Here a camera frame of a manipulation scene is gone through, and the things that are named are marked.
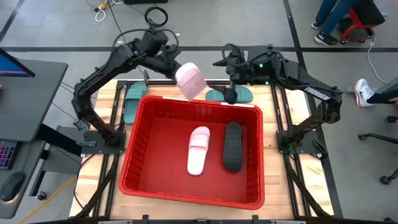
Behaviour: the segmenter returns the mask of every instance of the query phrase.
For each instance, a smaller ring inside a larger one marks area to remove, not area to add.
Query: teal slipper
[[[127,91],[126,104],[124,105],[124,123],[133,124],[136,118],[139,100],[147,94],[147,86],[144,82],[136,82]]]
[[[237,86],[235,91],[238,94],[237,103],[250,103],[253,101],[253,94],[245,86]],[[224,95],[217,90],[210,90],[206,93],[206,100],[224,101]]]

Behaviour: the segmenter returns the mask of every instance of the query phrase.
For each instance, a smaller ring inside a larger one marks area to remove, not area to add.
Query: sneaker
[[[367,102],[367,100],[374,95],[374,92],[365,79],[361,78],[355,83],[354,91],[356,95],[356,104],[360,108],[373,105]]]
[[[322,31],[320,31],[319,34],[315,36],[315,41],[327,47],[337,44],[336,38],[332,37],[331,35],[326,35]]]
[[[319,29],[321,28],[321,25],[319,22],[315,21],[311,24],[312,29]]]

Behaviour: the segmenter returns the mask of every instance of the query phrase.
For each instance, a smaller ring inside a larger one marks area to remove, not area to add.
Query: black slipper
[[[231,172],[239,172],[242,169],[242,129],[237,122],[229,122],[226,125],[223,162]]]

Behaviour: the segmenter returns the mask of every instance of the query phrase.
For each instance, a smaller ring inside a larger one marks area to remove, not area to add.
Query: black robotic arm
[[[147,30],[142,40],[134,39],[115,48],[102,67],[96,68],[89,77],[81,79],[81,82],[75,85],[72,105],[78,119],[92,124],[107,146],[118,146],[121,133],[116,132],[110,124],[106,124],[94,111],[91,95],[115,76],[130,72],[138,65],[162,73],[167,78],[173,78],[180,68],[180,64],[174,60],[180,51],[176,45],[166,45],[167,41],[168,37],[163,31]]]
[[[214,66],[226,67],[230,75],[231,86],[210,86],[224,94],[224,100],[234,104],[237,94],[236,85],[254,85],[271,82],[288,90],[302,90],[322,102],[317,112],[298,125],[289,127],[284,142],[290,146],[300,146],[305,134],[323,123],[333,124],[340,120],[341,92],[336,86],[329,86],[313,77],[297,62],[284,58],[275,51],[272,45],[255,46],[249,49],[248,60],[244,52],[233,44],[231,52],[223,60],[215,62]]]

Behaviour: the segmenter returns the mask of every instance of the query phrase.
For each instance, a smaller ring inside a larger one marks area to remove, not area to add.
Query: wooden table
[[[95,106],[96,112],[109,122],[114,95],[116,92],[117,80],[111,80],[98,93]],[[277,140],[275,132],[277,131],[277,121],[272,102],[270,86],[249,86],[254,95],[254,101],[251,104],[257,105],[262,110],[264,116],[264,180],[265,180],[265,203],[259,210],[243,210],[237,208],[216,207],[209,205],[200,205],[187,202],[176,202],[171,200],[162,200],[156,198],[133,197],[123,195],[119,191],[118,180],[120,170],[124,161],[124,154],[120,156],[118,175],[116,177],[116,186],[114,188],[113,206],[111,219],[141,219],[142,215],[149,215],[150,219],[229,219],[229,220],[248,220],[252,215],[259,215],[260,219],[292,219],[292,208],[290,205],[289,190],[283,158],[277,150]],[[198,100],[205,99],[203,91]],[[116,124],[120,121],[124,91],[121,91],[118,105],[118,116]],[[176,86],[173,85],[149,85],[148,95],[172,96],[183,98]],[[279,103],[282,106],[282,97],[278,93]],[[305,95],[301,91],[287,91],[290,112],[294,124],[298,124],[309,116]],[[287,129],[287,123],[283,110],[282,119],[284,129]],[[131,126],[125,125],[127,146],[131,134]],[[95,155],[81,169],[77,182],[76,195],[79,201],[84,205],[93,195],[97,188],[100,176],[100,167],[103,155]],[[311,192],[315,200],[329,214],[333,214],[328,188],[326,186],[323,168],[319,159],[308,154],[300,155],[302,170],[307,189]],[[106,189],[103,194],[100,207],[100,215],[104,214],[105,201],[107,196]],[[296,188],[298,207],[300,214],[303,215],[303,203],[300,191]],[[77,214],[81,208],[74,200],[70,210],[70,215]]]

